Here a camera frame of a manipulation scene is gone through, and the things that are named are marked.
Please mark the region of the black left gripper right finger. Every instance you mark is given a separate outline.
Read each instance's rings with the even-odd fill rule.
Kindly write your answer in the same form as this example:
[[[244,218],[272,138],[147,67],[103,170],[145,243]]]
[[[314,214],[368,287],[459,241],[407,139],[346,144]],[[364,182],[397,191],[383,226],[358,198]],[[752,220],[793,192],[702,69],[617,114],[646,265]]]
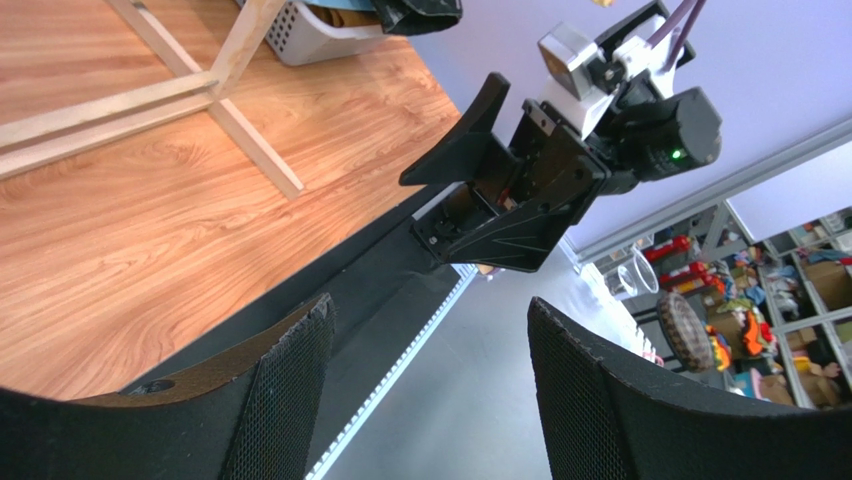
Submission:
[[[555,479],[847,479],[851,412],[757,400],[687,379],[541,298],[527,313]]]

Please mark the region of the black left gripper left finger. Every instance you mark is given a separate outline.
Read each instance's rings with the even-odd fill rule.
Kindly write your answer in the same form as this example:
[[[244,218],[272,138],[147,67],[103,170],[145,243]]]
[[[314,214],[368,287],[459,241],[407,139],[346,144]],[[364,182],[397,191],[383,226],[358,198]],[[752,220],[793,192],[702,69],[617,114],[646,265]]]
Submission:
[[[130,394],[1,393],[5,479],[300,479],[336,309],[329,295]]]

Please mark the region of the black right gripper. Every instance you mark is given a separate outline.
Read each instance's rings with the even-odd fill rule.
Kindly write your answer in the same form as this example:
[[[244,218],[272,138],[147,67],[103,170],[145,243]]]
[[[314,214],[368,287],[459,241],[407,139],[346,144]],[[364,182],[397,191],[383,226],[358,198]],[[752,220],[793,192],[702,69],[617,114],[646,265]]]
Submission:
[[[509,89],[489,73],[457,123],[400,174],[401,186],[453,187],[412,227],[442,263],[538,271],[610,175],[547,103],[526,100],[503,144],[493,126]]]

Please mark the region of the brown trousers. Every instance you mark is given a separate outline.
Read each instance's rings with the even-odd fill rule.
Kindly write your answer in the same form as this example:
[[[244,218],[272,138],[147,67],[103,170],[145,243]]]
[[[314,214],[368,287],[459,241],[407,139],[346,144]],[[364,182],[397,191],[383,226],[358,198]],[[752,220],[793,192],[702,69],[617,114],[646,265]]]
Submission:
[[[308,8],[318,19],[334,28],[354,28],[380,24],[375,12],[327,8],[316,5],[309,5]]]

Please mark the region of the black white patterned trousers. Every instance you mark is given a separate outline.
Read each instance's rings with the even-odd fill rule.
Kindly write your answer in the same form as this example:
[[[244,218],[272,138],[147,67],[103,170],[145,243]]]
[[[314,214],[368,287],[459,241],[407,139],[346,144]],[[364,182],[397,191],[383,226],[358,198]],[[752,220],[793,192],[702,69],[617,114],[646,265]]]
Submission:
[[[370,0],[383,32],[418,36],[457,25],[463,16],[461,0]]]

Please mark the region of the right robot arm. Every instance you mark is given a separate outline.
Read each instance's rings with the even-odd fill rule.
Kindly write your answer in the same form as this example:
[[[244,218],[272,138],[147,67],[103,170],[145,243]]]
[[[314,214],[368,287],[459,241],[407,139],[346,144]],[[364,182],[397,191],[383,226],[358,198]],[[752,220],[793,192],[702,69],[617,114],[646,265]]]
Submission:
[[[673,88],[693,60],[687,37],[703,9],[653,1],[589,39],[559,24],[539,51],[548,69],[509,142],[493,127],[510,89],[490,73],[449,132],[400,176],[449,186],[411,228],[443,264],[538,270],[602,196],[714,163],[722,120],[704,91]]]

